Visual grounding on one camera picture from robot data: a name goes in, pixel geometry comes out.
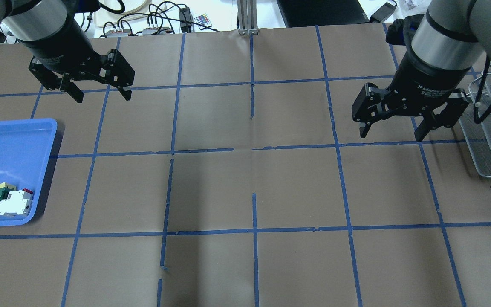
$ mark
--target metal bracket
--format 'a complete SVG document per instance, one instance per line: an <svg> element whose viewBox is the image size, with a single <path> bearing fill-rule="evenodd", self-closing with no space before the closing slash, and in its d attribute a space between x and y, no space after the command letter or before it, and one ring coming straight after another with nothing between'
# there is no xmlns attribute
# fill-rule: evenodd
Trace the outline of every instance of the metal bracket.
<svg viewBox="0 0 491 307"><path fill-rule="evenodd" d="M257 0L238 0L238 33L240 35L258 34Z"/></svg>

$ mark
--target black panel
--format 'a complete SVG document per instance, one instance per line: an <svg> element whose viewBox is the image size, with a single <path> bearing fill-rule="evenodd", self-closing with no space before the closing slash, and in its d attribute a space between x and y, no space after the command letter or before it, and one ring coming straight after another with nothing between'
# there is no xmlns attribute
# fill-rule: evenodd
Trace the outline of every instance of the black panel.
<svg viewBox="0 0 491 307"><path fill-rule="evenodd" d="M369 23L357 0L278 0L278 5L289 28Z"/></svg>

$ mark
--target robotic arm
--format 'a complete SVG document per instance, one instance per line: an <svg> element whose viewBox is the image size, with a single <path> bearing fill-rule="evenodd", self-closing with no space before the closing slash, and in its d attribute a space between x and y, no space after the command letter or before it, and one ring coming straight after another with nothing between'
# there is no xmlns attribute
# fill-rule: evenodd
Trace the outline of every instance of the robotic arm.
<svg viewBox="0 0 491 307"><path fill-rule="evenodd" d="M2 21L33 53L29 70L45 89L80 103L84 94L73 80L95 80L131 99L133 68L116 49L96 53L62 0L0 0Z"/></svg>
<svg viewBox="0 0 491 307"><path fill-rule="evenodd" d="M456 87L483 50L491 59L491 0L433 0L425 16L390 26L386 41L406 45L407 52L388 88L363 87L352 106L353 120L364 138L377 121L422 116L415 131L420 142L431 130L454 126L468 106L465 92Z"/></svg>

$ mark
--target blue tray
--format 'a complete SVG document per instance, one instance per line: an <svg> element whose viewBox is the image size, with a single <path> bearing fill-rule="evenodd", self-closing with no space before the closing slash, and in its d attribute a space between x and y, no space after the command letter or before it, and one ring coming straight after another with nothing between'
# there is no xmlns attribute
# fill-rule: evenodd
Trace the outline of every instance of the blue tray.
<svg viewBox="0 0 491 307"><path fill-rule="evenodd" d="M56 127L53 119L0 121L0 183L33 191L27 216L0 216L0 226L25 224L35 214Z"/></svg>

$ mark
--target metal post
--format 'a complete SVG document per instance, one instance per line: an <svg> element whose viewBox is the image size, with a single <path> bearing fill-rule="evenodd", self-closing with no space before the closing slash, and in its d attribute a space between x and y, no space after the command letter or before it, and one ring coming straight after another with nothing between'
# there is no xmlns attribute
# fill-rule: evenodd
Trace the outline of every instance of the metal post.
<svg viewBox="0 0 491 307"><path fill-rule="evenodd" d="M238 33L240 35L258 34L257 0L238 0Z"/></svg>

